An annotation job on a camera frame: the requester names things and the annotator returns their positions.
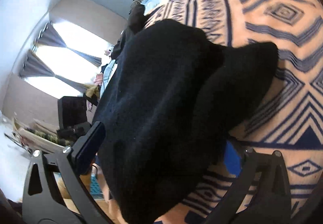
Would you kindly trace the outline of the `grey curtain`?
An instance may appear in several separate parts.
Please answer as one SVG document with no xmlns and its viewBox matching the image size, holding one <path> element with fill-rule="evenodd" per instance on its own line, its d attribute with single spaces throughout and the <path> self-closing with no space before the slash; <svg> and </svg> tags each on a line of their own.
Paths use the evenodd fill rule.
<svg viewBox="0 0 323 224">
<path fill-rule="evenodd" d="M 87 84 L 78 83 L 65 77 L 56 75 L 32 50 L 28 50 L 26 59 L 23 61 L 22 69 L 19 72 L 21 78 L 29 77 L 53 77 L 68 84 L 82 94 L 91 87 Z"/>
<path fill-rule="evenodd" d="M 55 30 L 51 21 L 47 22 L 44 29 L 40 31 L 39 36 L 35 39 L 35 45 L 66 48 L 81 56 L 83 59 L 86 59 L 96 67 L 100 67 L 102 64 L 101 58 L 68 47 L 59 33 Z"/>
</svg>

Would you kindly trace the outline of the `grey curtain upper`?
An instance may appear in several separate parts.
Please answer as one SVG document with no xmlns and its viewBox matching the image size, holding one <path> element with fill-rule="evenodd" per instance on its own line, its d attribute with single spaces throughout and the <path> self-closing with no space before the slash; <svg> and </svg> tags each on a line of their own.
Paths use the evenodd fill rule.
<svg viewBox="0 0 323 224">
<path fill-rule="evenodd" d="M 101 58 L 68 47 L 59 33 L 55 30 L 51 21 L 47 22 L 44 29 L 40 31 L 39 36 L 35 39 L 35 45 L 66 48 L 81 56 L 83 59 L 86 59 L 96 67 L 100 67 L 102 64 Z"/>
</svg>

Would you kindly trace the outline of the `grey curtain lower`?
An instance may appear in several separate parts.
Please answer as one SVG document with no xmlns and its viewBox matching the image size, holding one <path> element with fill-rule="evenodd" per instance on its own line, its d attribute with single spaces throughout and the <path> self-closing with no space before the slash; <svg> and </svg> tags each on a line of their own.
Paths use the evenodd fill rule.
<svg viewBox="0 0 323 224">
<path fill-rule="evenodd" d="M 53 77 L 68 84 L 82 94 L 91 87 L 87 84 L 78 83 L 65 77 L 56 75 L 32 50 L 28 50 L 26 59 L 23 61 L 22 69 L 19 72 L 21 78 L 29 77 Z"/>
</svg>

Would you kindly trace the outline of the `dark grey folded garment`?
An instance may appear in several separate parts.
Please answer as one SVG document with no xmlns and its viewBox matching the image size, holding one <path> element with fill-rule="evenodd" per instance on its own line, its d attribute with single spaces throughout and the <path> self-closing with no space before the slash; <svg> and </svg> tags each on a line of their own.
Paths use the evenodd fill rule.
<svg viewBox="0 0 323 224">
<path fill-rule="evenodd" d="M 121 54 L 125 44 L 129 41 L 136 33 L 140 32 L 147 21 L 148 16 L 144 15 L 145 6 L 142 4 L 137 4 L 130 12 L 129 18 L 125 29 L 122 31 L 120 38 L 115 44 L 111 59 L 116 60 Z"/>
</svg>

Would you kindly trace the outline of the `orange navy patterned blanket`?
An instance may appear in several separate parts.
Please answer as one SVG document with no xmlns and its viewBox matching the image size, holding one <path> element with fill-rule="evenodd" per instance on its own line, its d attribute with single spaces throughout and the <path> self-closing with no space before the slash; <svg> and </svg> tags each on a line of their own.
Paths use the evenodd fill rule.
<svg viewBox="0 0 323 224">
<path fill-rule="evenodd" d="M 322 223 L 322 4 L 160 0 L 145 27 L 202 30 L 188 190 L 158 223 Z"/>
</svg>

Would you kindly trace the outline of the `black knit sweater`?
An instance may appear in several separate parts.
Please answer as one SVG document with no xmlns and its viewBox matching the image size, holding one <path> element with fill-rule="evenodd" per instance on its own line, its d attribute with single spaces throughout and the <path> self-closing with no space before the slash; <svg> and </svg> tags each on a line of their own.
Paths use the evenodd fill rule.
<svg viewBox="0 0 323 224">
<path fill-rule="evenodd" d="M 238 48 L 166 19 L 126 42 L 94 115 L 98 152 L 127 223 L 153 223 L 191 193 L 224 152 L 230 130 L 271 87 L 274 43 Z"/>
</svg>

